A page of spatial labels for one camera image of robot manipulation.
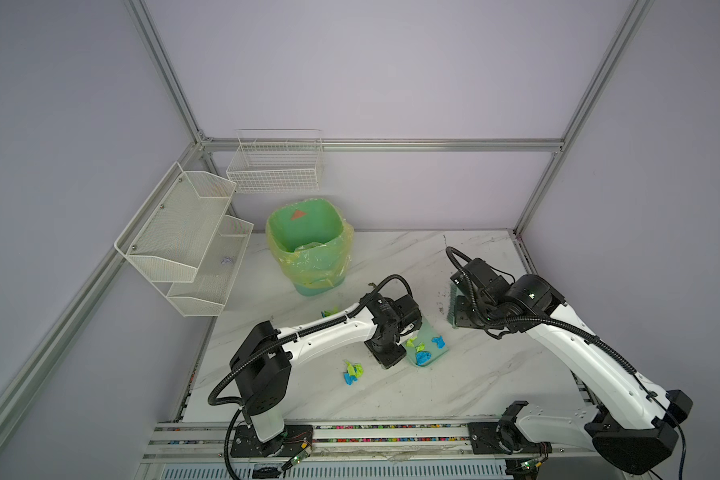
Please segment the blue scrap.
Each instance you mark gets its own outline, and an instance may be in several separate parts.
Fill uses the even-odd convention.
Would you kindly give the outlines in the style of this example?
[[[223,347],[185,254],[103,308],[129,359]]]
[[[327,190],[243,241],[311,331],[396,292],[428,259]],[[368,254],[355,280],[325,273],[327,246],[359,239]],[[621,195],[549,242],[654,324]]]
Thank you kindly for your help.
[[[438,349],[445,347],[445,341],[441,336],[433,337],[431,341],[437,346]]]

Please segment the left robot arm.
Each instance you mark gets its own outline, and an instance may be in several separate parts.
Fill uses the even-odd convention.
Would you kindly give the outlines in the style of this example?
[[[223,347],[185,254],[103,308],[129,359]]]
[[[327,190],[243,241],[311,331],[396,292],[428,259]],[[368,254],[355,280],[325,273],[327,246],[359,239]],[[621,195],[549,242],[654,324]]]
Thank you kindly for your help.
[[[417,332],[423,315],[409,282],[399,274],[382,279],[350,307],[295,327],[276,328],[269,321],[255,325],[229,361],[229,372],[212,388],[207,403],[235,405],[228,425],[244,419],[254,447],[264,456],[278,453],[293,441],[307,444],[313,429],[293,434],[279,405],[286,397],[292,371],[340,348],[363,344],[389,369],[406,356],[404,338]]]

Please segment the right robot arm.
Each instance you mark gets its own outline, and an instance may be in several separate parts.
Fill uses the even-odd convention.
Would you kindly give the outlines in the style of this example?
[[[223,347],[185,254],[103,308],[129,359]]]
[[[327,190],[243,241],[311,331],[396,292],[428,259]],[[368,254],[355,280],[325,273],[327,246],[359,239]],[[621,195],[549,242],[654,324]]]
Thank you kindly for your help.
[[[597,404],[549,410],[527,400],[511,403],[493,441],[507,454],[531,446],[564,444],[598,453],[617,469],[642,475],[678,452],[687,455],[682,428],[693,407],[679,389],[649,380],[595,334],[544,278],[525,274],[507,281],[481,258],[455,247],[445,254],[453,285],[475,328],[495,340],[525,334],[553,353],[597,397]]]

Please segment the green plastic dustpan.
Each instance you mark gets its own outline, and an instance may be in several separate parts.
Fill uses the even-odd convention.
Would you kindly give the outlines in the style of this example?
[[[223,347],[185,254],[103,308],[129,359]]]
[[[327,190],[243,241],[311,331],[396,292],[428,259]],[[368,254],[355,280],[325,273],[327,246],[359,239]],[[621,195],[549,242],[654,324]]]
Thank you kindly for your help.
[[[423,367],[427,367],[427,366],[431,365],[432,363],[436,362],[440,357],[442,357],[443,355],[445,355],[448,352],[448,346],[446,344],[445,339],[444,339],[445,347],[442,349],[438,349],[437,346],[431,341],[431,339],[433,337],[438,337],[438,336],[441,336],[444,339],[444,337],[441,334],[439,334],[431,326],[431,324],[427,321],[427,319],[424,318],[421,322],[420,328],[418,330],[416,330],[415,332],[412,332],[410,335],[407,335],[405,340],[403,341],[402,346],[404,347],[405,342],[412,337],[417,337],[420,342],[425,343],[427,345],[427,349],[433,355],[432,361],[430,363],[428,363],[426,366],[423,366]]]

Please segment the green hand brush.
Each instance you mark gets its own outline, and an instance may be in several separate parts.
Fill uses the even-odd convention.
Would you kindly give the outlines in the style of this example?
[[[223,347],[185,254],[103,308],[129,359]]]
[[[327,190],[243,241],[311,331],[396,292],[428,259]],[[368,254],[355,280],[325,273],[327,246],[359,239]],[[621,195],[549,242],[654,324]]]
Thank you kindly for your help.
[[[457,328],[457,325],[456,325],[457,305],[459,303],[460,298],[462,298],[463,295],[461,294],[460,290],[457,288],[456,285],[450,284],[449,288],[450,288],[450,293],[449,293],[449,303],[448,303],[446,319],[447,319],[449,325],[453,329],[456,329]]]

